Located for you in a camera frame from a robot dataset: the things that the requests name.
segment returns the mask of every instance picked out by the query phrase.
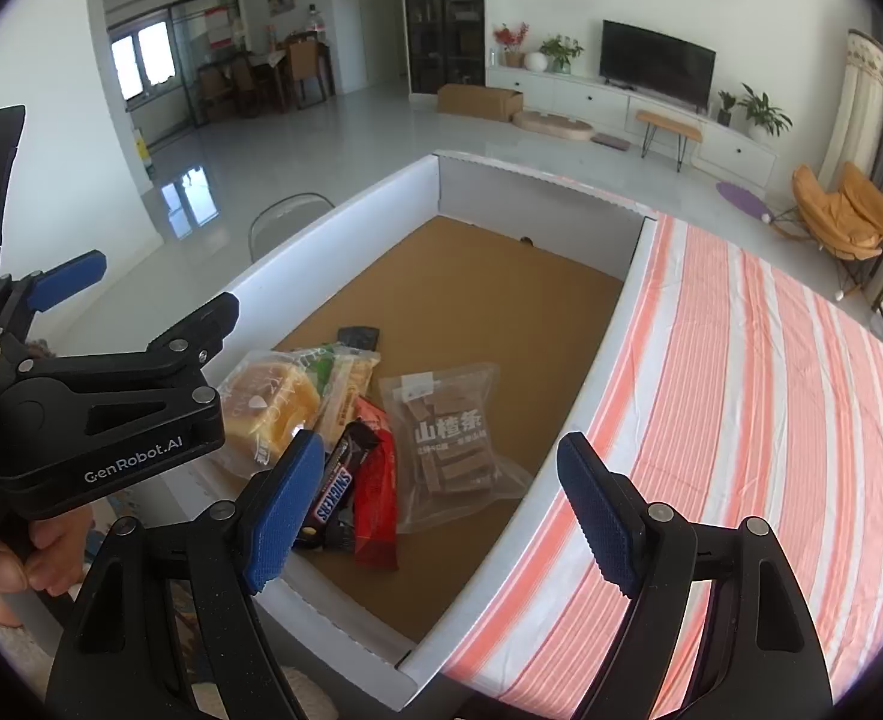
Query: person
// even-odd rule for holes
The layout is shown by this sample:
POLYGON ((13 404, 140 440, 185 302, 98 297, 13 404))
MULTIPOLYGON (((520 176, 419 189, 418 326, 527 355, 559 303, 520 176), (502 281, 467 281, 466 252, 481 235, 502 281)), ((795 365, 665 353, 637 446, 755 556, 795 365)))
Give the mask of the person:
POLYGON ((21 625, 21 620, 5 603, 3 593, 33 589, 61 595, 82 580, 85 538, 91 524, 90 506, 29 523, 29 538, 36 551, 24 565, 0 541, 0 625, 10 628, 21 625))

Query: water bottle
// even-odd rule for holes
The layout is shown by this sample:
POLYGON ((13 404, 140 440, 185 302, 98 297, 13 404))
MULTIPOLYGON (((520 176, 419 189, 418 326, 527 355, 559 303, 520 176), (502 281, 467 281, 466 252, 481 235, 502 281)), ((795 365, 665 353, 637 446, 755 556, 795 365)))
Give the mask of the water bottle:
POLYGON ((322 17, 322 11, 315 8, 312 2, 308 6, 308 20, 305 22, 306 32, 315 32, 323 43, 325 42, 325 19, 322 17))

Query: pink and white striped fabric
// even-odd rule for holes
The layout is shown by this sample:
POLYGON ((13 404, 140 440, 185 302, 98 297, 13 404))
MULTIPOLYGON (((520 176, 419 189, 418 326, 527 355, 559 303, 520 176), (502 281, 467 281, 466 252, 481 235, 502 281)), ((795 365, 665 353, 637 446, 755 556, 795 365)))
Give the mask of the pink and white striped fabric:
MULTIPOLYGON (((811 608, 838 696, 883 641, 883 346, 735 245, 659 217, 630 329, 588 439, 649 501, 728 527, 774 527, 811 608)), ((694 665, 707 588, 654 716, 694 665)), ((627 603, 602 581, 559 492, 523 559, 445 673, 568 718, 627 603)))

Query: television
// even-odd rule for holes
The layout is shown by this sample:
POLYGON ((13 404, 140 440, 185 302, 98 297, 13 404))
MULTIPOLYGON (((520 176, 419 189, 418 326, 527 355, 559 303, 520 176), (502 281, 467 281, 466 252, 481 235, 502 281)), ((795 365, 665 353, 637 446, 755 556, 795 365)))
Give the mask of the television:
POLYGON ((600 76, 707 110, 715 52, 627 23, 602 25, 600 76))

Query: black display cabinet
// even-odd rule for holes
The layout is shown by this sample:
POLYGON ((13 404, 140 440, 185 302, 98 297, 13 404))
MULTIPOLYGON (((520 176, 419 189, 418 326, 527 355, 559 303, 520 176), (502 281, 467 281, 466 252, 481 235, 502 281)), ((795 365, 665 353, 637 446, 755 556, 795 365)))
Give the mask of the black display cabinet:
POLYGON ((485 85, 485 0, 405 0, 412 91, 485 85))

